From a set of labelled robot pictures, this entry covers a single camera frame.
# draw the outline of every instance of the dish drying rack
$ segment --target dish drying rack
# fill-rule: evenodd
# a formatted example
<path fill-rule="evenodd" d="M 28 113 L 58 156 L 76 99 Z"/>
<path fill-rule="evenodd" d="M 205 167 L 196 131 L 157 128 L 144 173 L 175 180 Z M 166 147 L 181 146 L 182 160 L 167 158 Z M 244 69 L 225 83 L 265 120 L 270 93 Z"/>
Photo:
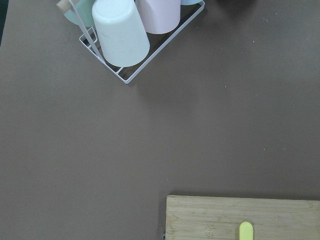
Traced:
<path fill-rule="evenodd" d="M 83 46 L 92 53 L 106 68 L 108 68 L 115 76 L 117 76 L 125 84 L 130 83 L 138 73 L 168 44 L 170 41 L 182 30 L 184 29 L 200 12 L 205 8 L 205 2 L 200 1 L 194 5 L 182 5 L 181 6 L 181 17 L 178 26 L 164 34 L 150 34 L 147 33 L 150 50 L 148 55 L 140 63 L 129 66 L 129 67 L 118 67 L 110 64 L 103 57 L 101 46 L 99 43 L 98 35 L 94 27 L 86 28 L 83 23 L 75 5 L 72 0 L 69 0 L 71 4 L 71 11 L 74 14 L 75 19 L 83 33 L 79 40 Z"/>

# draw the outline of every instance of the pink cup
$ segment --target pink cup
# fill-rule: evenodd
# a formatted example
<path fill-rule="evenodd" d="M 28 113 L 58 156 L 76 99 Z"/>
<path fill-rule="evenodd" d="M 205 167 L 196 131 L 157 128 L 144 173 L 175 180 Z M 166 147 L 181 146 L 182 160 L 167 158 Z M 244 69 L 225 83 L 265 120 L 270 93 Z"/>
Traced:
<path fill-rule="evenodd" d="M 144 29 L 151 34 L 165 34 L 180 22 L 181 0 L 135 0 Z"/>

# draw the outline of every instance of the wooden cutting board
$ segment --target wooden cutting board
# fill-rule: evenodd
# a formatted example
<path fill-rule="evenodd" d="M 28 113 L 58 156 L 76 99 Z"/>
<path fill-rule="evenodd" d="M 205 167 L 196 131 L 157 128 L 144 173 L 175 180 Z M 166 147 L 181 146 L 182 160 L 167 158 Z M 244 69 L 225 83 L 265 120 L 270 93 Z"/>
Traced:
<path fill-rule="evenodd" d="M 239 240 L 244 221 L 254 240 L 320 240 L 320 201 L 169 195 L 165 240 Z"/>

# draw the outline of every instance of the table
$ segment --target table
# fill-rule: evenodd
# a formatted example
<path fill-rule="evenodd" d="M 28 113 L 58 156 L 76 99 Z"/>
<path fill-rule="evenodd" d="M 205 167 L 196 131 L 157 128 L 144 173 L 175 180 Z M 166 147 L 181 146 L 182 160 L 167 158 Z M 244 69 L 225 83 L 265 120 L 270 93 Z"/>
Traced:
<path fill-rule="evenodd" d="M 319 1 L 207 0 L 129 84 L 10 0 L 0 240 L 160 240 L 166 196 L 320 200 Z"/>

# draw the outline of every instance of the metal rack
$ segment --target metal rack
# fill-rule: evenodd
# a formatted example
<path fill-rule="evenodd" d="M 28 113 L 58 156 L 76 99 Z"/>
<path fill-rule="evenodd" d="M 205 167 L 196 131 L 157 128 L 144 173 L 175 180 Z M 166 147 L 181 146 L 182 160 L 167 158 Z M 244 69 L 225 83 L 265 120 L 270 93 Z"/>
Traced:
<path fill-rule="evenodd" d="M 130 83 L 138 73 L 182 30 L 184 29 L 202 10 L 205 8 L 205 2 L 201 1 L 198 4 L 191 6 L 181 6 L 181 20 L 179 25 L 171 32 L 165 34 L 149 34 L 150 51 L 148 55 L 140 63 L 130 67 L 113 66 L 103 57 L 99 39 L 94 27 L 87 29 L 77 12 L 75 5 L 69 0 L 78 25 L 83 32 L 79 40 L 83 46 L 89 50 L 106 68 L 116 75 L 125 84 Z"/>

